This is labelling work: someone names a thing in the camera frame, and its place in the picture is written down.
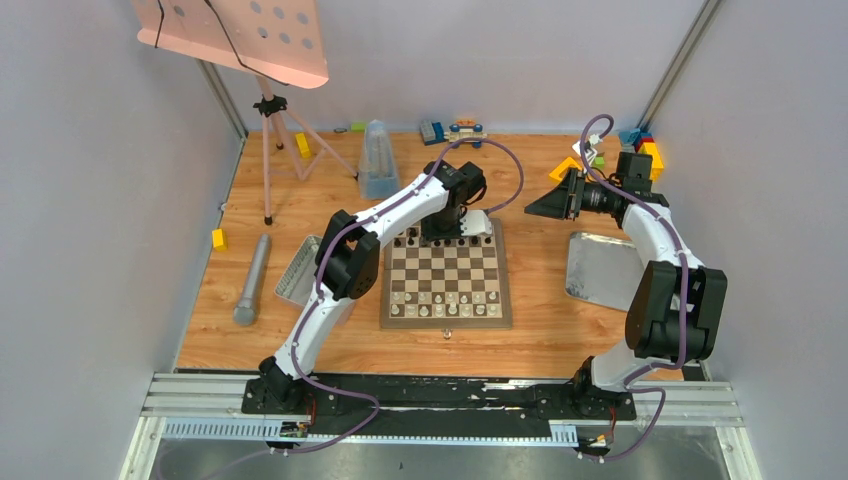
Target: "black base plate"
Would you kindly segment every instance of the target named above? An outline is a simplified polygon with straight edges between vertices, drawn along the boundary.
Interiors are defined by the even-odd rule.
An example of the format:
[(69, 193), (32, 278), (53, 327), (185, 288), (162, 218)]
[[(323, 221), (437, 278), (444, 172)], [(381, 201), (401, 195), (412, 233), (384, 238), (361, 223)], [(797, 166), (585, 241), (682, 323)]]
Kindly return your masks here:
[[(508, 378), (420, 377), (407, 375), (317, 374), (318, 381), (345, 390), (374, 395), (383, 408), (360, 431), (363, 435), (543, 437), (548, 420), (591, 418), (610, 420), (609, 410), (587, 417), (574, 411), (571, 384), (539, 383), (514, 389), (486, 388), (508, 385)], [(307, 414), (314, 399), (316, 421), (311, 433), (340, 434), (361, 422), (373, 409), (370, 402), (333, 395), (301, 383), (302, 398), (285, 409), (263, 392), (260, 379), (248, 382), (242, 412), (248, 414)], [(619, 420), (634, 420), (633, 402), (616, 410)]]

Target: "gray microphone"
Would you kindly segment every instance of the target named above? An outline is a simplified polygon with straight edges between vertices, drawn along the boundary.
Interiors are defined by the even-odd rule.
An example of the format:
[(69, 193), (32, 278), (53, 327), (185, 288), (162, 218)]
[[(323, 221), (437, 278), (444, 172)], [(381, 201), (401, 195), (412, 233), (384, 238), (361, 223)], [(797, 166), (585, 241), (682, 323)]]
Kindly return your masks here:
[(271, 236), (263, 233), (256, 244), (256, 251), (253, 252), (241, 298), (233, 310), (233, 320), (239, 325), (248, 326), (256, 321), (256, 315), (259, 313), (259, 293), (262, 291), (262, 278), (265, 276), (265, 265), (268, 263), (270, 251)]

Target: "metal tray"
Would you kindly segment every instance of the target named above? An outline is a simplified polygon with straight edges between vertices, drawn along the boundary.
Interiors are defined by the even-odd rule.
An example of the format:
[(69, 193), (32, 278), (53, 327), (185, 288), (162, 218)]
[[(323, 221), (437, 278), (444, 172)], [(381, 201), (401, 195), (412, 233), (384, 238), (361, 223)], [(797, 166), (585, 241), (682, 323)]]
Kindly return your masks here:
[(306, 306), (315, 285), (315, 271), (318, 269), (315, 257), (318, 255), (321, 239), (318, 235), (309, 235), (297, 249), (288, 268), (277, 282), (277, 288), (274, 289), (278, 297), (292, 305)]

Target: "toy block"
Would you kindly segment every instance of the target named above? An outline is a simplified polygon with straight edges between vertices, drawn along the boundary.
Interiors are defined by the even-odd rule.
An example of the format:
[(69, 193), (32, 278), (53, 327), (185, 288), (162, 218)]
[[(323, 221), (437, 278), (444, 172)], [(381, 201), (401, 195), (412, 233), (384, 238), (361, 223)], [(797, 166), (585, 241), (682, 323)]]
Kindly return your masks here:
[(642, 148), (642, 144), (645, 142), (654, 143), (653, 137), (642, 137), (639, 140), (636, 140), (636, 143), (633, 144), (633, 148), (638, 152)]
[(309, 143), (306, 141), (306, 135), (302, 133), (298, 133), (294, 136), (297, 141), (297, 149), (300, 150), (300, 156), (303, 158), (309, 158), (312, 156), (312, 150), (309, 149)]
[(439, 122), (424, 120), (418, 125), (418, 130), (421, 132), (421, 141), (424, 142), (424, 145), (434, 145), (446, 141), (445, 130)]
[(633, 142), (639, 139), (639, 134), (642, 133), (638, 128), (632, 130), (622, 130), (618, 132), (618, 139), (622, 145), (632, 145)]
[(227, 236), (220, 228), (212, 230), (212, 248), (219, 252), (227, 249)]
[(572, 167), (583, 170), (583, 165), (581, 165), (580, 162), (571, 157), (568, 157), (563, 160), (557, 168), (553, 169), (553, 171), (548, 174), (548, 177), (550, 177), (551, 180), (553, 180), (554, 182), (559, 183), (562, 181), (563, 178), (565, 178), (565, 174), (566, 172), (568, 172), (568, 169)]
[(665, 169), (660, 152), (657, 150), (657, 144), (654, 142), (644, 142), (639, 153), (645, 153), (651, 156), (651, 181), (656, 182)]

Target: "yellow block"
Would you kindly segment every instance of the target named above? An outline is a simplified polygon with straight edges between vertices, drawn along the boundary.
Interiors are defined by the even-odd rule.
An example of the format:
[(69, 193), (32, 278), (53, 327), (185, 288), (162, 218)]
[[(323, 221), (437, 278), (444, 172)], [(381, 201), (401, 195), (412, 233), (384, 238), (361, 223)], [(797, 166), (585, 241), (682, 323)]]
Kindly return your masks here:
[(555, 168), (551, 173), (549, 173), (548, 176), (551, 177), (551, 180), (553, 180), (554, 182), (559, 183), (562, 181), (563, 178), (565, 178), (565, 173), (571, 167), (583, 170), (583, 165), (580, 165), (580, 162), (571, 157), (568, 157), (563, 160), (557, 168)]
[(227, 236), (222, 229), (212, 230), (212, 248), (223, 252), (227, 249)]
[(651, 161), (651, 180), (656, 182), (665, 169), (665, 165), (662, 163), (662, 157), (660, 157), (660, 151), (657, 150), (657, 144), (654, 142), (643, 142), (639, 153), (648, 154), (653, 158)]
[(303, 158), (311, 157), (312, 150), (309, 150), (309, 144), (306, 143), (306, 135), (298, 133), (294, 138), (297, 140), (297, 148), (300, 150), (300, 156)]

